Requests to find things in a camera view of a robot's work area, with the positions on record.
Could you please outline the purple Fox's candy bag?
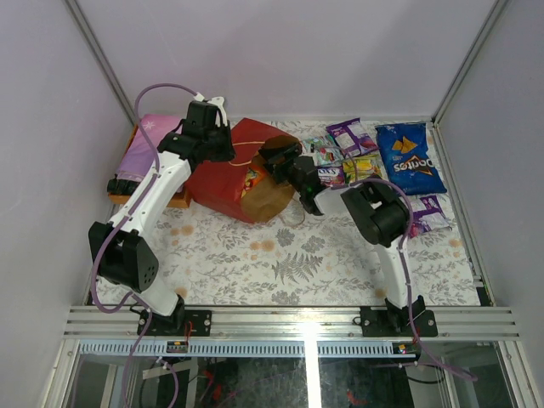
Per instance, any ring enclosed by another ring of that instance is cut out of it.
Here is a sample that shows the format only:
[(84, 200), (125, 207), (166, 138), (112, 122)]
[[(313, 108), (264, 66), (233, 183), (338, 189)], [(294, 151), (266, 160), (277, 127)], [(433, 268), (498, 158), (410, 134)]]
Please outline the purple Fox's candy bag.
[(344, 171), (342, 166), (317, 167), (320, 182), (327, 187), (344, 185)]

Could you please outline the red paper bag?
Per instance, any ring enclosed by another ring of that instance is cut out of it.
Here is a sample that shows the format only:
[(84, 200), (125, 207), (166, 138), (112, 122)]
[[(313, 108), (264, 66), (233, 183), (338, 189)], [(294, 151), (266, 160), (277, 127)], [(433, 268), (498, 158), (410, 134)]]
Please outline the red paper bag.
[(249, 193), (241, 190), (250, 164), (264, 168), (261, 148), (299, 143), (294, 136), (253, 119), (244, 118), (231, 130), (235, 158), (226, 162), (204, 162), (184, 187), (195, 202), (246, 223), (265, 223), (281, 213), (294, 195), (288, 183), (277, 184), (268, 174)]

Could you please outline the purple snack packet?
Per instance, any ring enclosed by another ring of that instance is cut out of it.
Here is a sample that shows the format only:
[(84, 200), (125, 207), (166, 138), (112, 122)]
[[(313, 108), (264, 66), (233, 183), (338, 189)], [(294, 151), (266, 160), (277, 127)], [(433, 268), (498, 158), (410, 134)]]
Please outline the purple snack packet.
[(366, 156), (378, 151), (377, 144), (365, 131), (359, 118), (329, 125), (326, 131), (345, 156)]
[(436, 195), (416, 198), (411, 201), (411, 207), (413, 210), (413, 223), (409, 234), (410, 238), (450, 227), (450, 223)]

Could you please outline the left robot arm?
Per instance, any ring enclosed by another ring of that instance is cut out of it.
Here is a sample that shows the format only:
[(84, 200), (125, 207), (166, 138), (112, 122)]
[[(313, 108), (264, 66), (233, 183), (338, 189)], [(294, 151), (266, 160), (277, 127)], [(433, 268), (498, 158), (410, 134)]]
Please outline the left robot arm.
[(107, 223), (91, 226), (88, 239), (92, 276), (124, 287), (157, 314), (158, 327), (173, 336), (185, 328), (186, 315), (177, 309), (179, 296), (159, 276), (159, 262), (148, 240), (167, 204), (198, 165), (234, 159), (224, 98), (190, 102), (186, 117), (155, 149), (158, 162)]

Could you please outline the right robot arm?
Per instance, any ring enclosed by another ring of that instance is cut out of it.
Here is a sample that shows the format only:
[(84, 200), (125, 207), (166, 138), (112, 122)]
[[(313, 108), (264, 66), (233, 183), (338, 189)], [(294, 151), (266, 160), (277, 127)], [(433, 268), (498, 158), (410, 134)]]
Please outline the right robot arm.
[(381, 264), (388, 295), (388, 327), (406, 335), (417, 327), (411, 275), (405, 254), (407, 236), (413, 224), (413, 211), (404, 192), (377, 176), (343, 187), (327, 187), (319, 178), (318, 167), (301, 146), (262, 148), (258, 154), (264, 168), (278, 184), (288, 183), (298, 193), (303, 209), (315, 216), (348, 211), (362, 237), (372, 244)]

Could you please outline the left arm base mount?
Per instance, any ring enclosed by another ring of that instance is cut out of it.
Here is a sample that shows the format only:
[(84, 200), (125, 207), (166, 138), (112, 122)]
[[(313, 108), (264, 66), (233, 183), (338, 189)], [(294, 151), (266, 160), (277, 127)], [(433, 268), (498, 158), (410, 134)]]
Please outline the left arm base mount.
[(153, 314), (146, 336), (165, 337), (209, 337), (213, 321), (213, 312), (209, 309), (185, 308), (182, 297), (169, 316)]

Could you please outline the green Fox's candy bag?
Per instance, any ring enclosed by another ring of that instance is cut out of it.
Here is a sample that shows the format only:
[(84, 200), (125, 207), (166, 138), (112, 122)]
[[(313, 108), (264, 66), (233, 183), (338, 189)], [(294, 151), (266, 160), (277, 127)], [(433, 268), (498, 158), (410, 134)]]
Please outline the green Fox's candy bag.
[(351, 184), (371, 176), (382, 177), (381, 161), (377, 155), (347, 158), (342, 163), (344, 183)]

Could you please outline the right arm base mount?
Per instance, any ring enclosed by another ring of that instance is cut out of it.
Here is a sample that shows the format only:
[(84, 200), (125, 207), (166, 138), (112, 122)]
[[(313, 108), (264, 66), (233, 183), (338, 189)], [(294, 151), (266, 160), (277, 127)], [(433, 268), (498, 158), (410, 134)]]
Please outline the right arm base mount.
[(423, 296), (418, 295), (411, 304), (412, 319), (407, 307), (399, 309), (386, 301), (384, 309), (360, 307), (360, 326), (364, 337), (413, 336), (411, 321), (419, 337), (437, 337), (434, 312), (427, 309)]

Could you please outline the teal Fox's candy bag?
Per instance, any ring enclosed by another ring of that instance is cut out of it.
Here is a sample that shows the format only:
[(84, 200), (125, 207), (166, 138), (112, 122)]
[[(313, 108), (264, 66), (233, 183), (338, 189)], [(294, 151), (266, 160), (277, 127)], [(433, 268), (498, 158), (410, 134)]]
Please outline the teal Fox's candy bag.
[(317, 136), (301, 141), (303, 155), (310, 156), (317, 167), (339, 166), (343, 153), (329, 136)]

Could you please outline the blue Doritos chip bag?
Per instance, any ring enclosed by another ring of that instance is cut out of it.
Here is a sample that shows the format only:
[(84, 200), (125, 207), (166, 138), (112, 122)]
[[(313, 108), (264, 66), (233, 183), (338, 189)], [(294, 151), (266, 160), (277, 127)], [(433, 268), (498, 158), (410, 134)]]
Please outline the blue Doritos chip bag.
[(428, 156), (425, 122), (384, 124), (375, 129), (377, 146), (391, 183), (407, 196), (447, 192)]

